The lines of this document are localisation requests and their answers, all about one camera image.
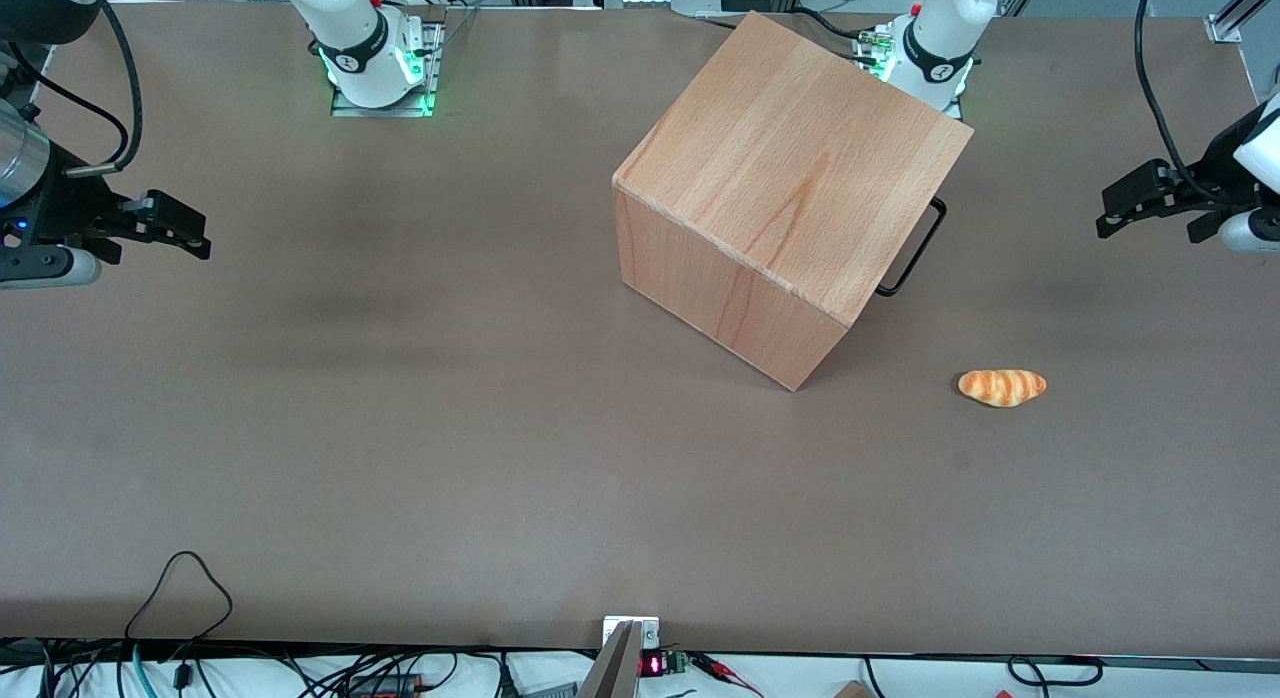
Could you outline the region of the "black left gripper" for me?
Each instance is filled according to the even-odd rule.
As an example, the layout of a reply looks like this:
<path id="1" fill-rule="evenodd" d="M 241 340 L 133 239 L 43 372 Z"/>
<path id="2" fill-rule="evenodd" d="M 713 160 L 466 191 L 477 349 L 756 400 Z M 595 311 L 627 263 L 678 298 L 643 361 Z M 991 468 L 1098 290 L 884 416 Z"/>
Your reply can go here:
<path id="1" fill-rule="evenodd" d="M 1224 245 L 1256 245 L 1256 179 L 1234 158 L 1254 131 L 1222 131 L 1193 164 L 1181 160 L 1169 128 L 1158 132 L 1172 160 L 1172 183 L 1167 161 L 1144 161 L 1108 186 L 1101 193 L 1103 215 L 1097 219 L 1097 237 L 1107 239 L 1149 218 L 1198 211 L 1187 225 L 1190 242 L 1217 237 Z"/>

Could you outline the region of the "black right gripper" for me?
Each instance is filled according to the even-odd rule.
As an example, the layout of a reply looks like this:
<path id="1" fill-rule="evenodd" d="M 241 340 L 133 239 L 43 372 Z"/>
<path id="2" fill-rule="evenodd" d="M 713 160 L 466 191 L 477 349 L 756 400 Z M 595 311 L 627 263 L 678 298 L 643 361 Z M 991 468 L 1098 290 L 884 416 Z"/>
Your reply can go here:
<path id="1" fill-rule="evenodd" d="M 205 236 L 206 218 L 160 190 L 145 193 L 145 220 L 123 209 L 128 199 L 115 193 L 104 177 L 69 178 L 69 168 L 86 161 L 56 143 L 50 145 L 47 166 L 29 191 L 29 242 L 64 245 L 88 251 L 118 265 L 119 241 L 160 243 L 186 251 L 197 260 L 210 259 L 212 242 Z"/>

